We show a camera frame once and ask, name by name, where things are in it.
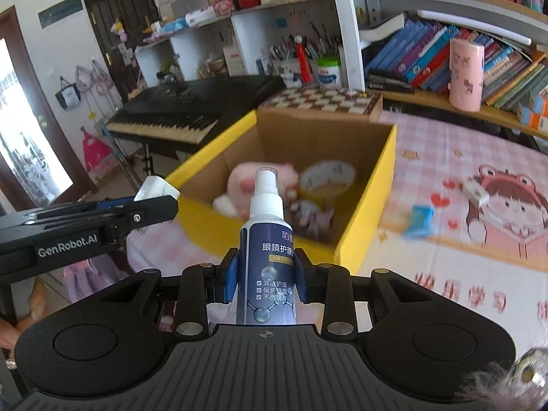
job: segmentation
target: pink container with cartoon print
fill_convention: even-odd
[[[449,102],[462,111],[479,111],[483,89],[482,45],[454,38],[450,43],[449,69],[451,84]]]

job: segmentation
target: chessboard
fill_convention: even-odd
[[[261,106],[360,114],[369,116],[371,122],[376,122],[383,111],[383,96],[347,89],[291,88],[274,95]]]

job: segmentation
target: doorway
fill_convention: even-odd
[[[0,13],[0,190],[16,210],[97,191],[48,105],[15,7]]]
[[[99,48],[105,57],[112,80],[124,102],[128,94],[137,87],[139,67],[136,60],[128,60],[123,51],[135,51],[142,42],[150,24],[160,19],[154,0],[84,0],[95,32]],[[111,32],[112,25],[119,20],[127,41]]]

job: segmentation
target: spray bottle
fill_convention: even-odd
[[[278,174],[272,168],[257,170],[239,258],[236,323],[295,324],[293,231],[283,220]]]

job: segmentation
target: human hand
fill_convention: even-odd
[[[12,326],[6,320],[0,318],[0,347],[13,351],[19,336],[32,324],[41,320],[46,313],[46,286],[40,278],[36,278],[34,288],[29,298],[31,314],[24,320]]]

